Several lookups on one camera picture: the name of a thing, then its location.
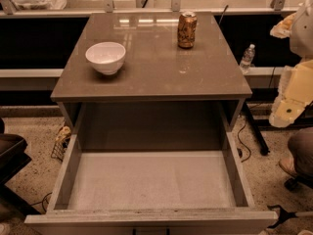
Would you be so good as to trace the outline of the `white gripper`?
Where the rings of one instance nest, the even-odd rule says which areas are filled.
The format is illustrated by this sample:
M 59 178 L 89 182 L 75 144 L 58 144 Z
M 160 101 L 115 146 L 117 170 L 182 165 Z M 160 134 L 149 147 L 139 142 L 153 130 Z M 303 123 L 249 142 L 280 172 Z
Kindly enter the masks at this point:
M 291 36 L 291 27 L 295 14 L 290 14 L 270 30 L 277 38 Z M 305 108 L 313 102 L 313 60 L 299 63 L 291 71 L 291 78 L 283 93 L 283 100 L 277 100 L 272 106 L 269 123 L 278 128 L 293 124 Z

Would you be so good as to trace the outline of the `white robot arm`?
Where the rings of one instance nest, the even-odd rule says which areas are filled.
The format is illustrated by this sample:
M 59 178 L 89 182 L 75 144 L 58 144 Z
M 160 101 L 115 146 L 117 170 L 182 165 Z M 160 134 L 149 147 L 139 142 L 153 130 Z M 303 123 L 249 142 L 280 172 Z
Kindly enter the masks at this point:
M 313 0 L 305 0 L 296 13 L 277 23 L 270 34 L 289 38 L 290 49 L 301 60 L 294 67 L 285 66 L 269 122 L 284 128 L 294 123 L 313 102 Z

